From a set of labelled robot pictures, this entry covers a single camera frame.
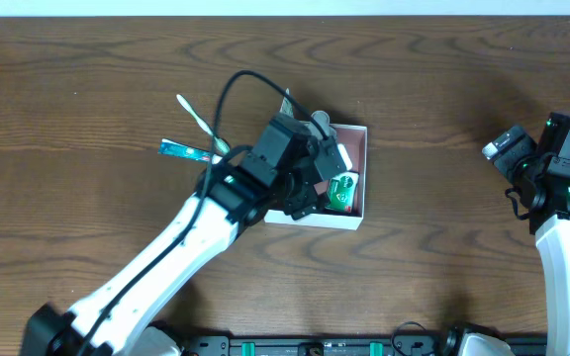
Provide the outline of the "white floral cone tube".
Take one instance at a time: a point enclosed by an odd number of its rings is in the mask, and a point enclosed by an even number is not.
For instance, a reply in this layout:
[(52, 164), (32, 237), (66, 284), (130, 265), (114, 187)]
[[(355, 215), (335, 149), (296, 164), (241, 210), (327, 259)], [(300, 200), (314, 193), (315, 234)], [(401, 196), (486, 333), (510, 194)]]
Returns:
[(279, 112), (292, 118), (295, 117), (294, 107), (287, 97), (284, 97), (282, 99)]

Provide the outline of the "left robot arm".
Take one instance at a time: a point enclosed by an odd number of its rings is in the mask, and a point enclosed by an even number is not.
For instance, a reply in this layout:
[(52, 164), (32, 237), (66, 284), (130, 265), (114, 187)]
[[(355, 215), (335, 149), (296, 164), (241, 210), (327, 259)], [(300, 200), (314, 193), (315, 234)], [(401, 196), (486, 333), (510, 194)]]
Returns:
[(128, 355), (159, 311), (206, 263), (279, 205), (298, 220), (317, 184), (348, 168), (331, 148), (242, 145), (209, 164), (173, 221), (121, 272), (64, 314), (44, 305), (24, 330), (24, 355)]

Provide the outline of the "green white soap box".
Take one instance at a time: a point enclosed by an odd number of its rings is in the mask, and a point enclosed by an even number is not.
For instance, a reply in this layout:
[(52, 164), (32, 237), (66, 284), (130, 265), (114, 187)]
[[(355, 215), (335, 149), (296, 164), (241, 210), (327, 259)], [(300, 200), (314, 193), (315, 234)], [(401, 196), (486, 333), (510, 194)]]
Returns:
[(343, 172), (334, 176), (327, 189), (328, 202), (326, 209), (339, 213), (353, 212), (359, 174), (356, 172)]

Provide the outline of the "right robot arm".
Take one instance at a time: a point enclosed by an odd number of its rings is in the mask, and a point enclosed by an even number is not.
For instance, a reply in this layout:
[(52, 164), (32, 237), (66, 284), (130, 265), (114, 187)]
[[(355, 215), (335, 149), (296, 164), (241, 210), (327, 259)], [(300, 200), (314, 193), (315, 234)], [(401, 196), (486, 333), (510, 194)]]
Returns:
[(505, 195), (527, 211), (545, 283), (547, 332), (501, 336), (491, 328), (460, 323), (440, 344), (442, 355), (570, 355), (570, 124), (546, 123), (539, 141), (514, 126), (482, 150), (508, 180)]

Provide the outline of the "blue hand soap bottle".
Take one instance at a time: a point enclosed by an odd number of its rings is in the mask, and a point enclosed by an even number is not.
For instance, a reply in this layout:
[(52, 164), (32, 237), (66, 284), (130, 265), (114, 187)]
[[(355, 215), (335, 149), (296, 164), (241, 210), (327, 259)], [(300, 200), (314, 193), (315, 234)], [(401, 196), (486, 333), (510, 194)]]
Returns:
[(324, 140), (325, 136), (337, 138), (336, 131), (331, 126), (330, 116), (325, 111), (315, 111), (307, 123), (307, 128), (318, 140)]

